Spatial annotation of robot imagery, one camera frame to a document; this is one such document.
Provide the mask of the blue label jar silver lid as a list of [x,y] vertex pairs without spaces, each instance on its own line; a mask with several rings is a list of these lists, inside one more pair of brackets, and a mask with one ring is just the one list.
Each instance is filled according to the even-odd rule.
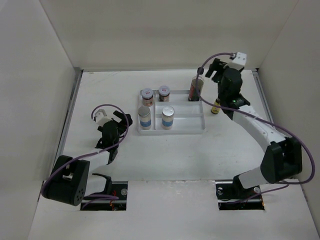
[[149,130],[152,126],[151,111],[147,106],[138,109],[139,124],[143,130]]

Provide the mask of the orange spice jar white lid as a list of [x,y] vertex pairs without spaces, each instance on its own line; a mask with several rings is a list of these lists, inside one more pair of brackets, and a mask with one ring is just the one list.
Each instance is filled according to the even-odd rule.
[[151,107],[154,103],[154,92],[151,88],[144,88],[141,92],[142,104]]

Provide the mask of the dark soy sauce bottle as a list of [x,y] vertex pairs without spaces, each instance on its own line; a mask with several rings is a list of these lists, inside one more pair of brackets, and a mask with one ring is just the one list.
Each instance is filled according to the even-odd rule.
[[197,69],[197,75],[191,81],[188,95],[188,100],[190,102],[198,102],[200,100],[200,95],[204,86],[204,79],[202,77],[203,73],[204,68],[199,67]]

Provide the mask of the dark spice jar white lid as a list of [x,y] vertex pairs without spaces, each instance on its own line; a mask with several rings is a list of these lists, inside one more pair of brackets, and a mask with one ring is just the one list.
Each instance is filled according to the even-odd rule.
[[169,102],[170,101],[170,88],[167,85],[162,85],[158,89],[158,99],[160,102]]

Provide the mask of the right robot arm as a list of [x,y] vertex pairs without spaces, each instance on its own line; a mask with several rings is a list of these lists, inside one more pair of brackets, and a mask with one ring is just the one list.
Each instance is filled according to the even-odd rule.
[[302,145],[293,135],[285,136],[271,122],[260,118],[241,94],[246,59],[233,55],[230,60],[215,58],[205,76],[217,83],[223,113],[246,130],[264,152],[260,166],[236,175],[224,189],[228,199],[245,199],[259,185],[276,184],[299,174],[303,169]]

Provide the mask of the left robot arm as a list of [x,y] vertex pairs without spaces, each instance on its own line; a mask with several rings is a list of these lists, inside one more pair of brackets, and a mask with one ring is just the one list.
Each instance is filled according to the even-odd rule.
[[41,195],[77,206],[85,197],[116,200],[112,180],[232,179],[247,170],[249,136],[224,114],[210,118],[201,135],[157,135],[160,115],[139,135],[141,90],[163,82],[184,90],[190,79],[186,70],[85,74],[67,145]]

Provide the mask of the small yellow label bottle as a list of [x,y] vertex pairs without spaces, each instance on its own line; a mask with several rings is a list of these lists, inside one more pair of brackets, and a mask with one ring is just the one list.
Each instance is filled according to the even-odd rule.
[[221,100],[217,98],[211,108],[211,113],[217,115],[220,112]]

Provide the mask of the white divided organizer tray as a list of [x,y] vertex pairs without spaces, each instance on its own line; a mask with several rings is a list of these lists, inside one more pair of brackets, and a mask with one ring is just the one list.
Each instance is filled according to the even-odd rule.
[[[159,91],[153,91],[153,104],[149,107],[151,128],[144,129],[137,119],[137,131],[142,136],[192,135],[202,134],[206,129],[203,104],[201,101],[188,101],[188,90],[171,90],[169,101],[159,101]],[[171,129],[162,127],[164,106],[174,109]]]

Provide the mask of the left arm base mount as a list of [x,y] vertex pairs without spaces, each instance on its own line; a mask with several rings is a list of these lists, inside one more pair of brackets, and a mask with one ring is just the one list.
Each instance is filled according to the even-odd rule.
[[110,176],[94,173],[89,176],[81,211],[126,211],[129,183],[113,181]]

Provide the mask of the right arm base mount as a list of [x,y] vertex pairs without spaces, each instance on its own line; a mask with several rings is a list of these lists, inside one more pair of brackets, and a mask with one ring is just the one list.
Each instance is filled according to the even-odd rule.
[[216,181],[216,197],[220,211],[264,210],[260,186],[236,190],[232,181]]

